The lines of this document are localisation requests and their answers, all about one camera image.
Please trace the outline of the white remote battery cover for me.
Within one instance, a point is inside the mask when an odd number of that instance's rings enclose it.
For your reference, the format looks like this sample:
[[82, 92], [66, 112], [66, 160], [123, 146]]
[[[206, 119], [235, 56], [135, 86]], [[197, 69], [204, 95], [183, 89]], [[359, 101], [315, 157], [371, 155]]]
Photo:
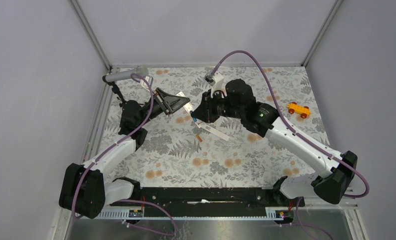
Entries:
[[205, 131], [207, 131], [207, 132], [209, 132], [209, 133], [211, 133], [211, 134], [213, 134], [213, 135], [215, 135], [215, 136], [217, 136], [217, 137], [219, 137], [219, 138], [221, 138], [221, 139], [223, 139], [225, 141], [228, 141], [229, 138], [230, 138], [228, 135], [222, 133], [221, 131], [211, 127], [210, 125], [208, 125], [208, 124], [206, 124], [204, 122], [198, 124], [198, 128], [201, 128], [201, 129], [203, 129], [203, 130], [205, 130]]

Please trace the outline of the blue battery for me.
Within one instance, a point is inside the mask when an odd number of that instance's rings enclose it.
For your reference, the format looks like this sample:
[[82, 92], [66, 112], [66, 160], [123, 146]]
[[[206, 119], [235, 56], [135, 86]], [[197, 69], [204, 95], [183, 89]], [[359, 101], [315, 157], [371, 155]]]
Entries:
[[192, 117], [193, 121], [197, 122], [198, 119], [194, 116], [194, 113], [191, 111], [190, 114], [191, 114], [191, 117]]

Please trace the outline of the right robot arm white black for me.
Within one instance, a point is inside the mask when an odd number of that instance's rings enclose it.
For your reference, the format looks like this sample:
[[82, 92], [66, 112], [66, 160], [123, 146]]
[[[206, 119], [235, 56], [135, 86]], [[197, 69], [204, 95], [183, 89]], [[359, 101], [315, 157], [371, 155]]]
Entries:
[[276, 108], [257, 101], [252, 88], [241, 79], [227, 83], [226, 95], [204, 92], [191, 115], [205, 123], [214, 123], [219, 117], [239, 119], [246, 130], [281, 145], [315, 170], [314, 174], [278, 180], [272, 198], [279, 206], [311, 196], [337, 205], [355, 176], [355, 153], [341, 153], [293, 127]]

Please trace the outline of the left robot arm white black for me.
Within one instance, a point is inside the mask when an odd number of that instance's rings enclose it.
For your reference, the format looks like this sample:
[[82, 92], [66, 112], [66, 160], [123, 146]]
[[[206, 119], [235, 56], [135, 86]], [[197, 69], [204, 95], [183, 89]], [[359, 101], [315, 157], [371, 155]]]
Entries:
[[143, 105], [135, 100], [122, 101], [121, 138], [83, 164], [72, 163], [67, 167], [59, 206], [74, 215], [93, 219], [104, 206], [120, 200], [130, 206], [139, 203], [139, 182], [121, 177], [107, 183], [104, 179], [141, 147], [147, 136], [143, 127], [146, 123], [160, 114], [171, 115], [189, 102], [188, 97], [168, 94], [160, 88], [156, 88]]

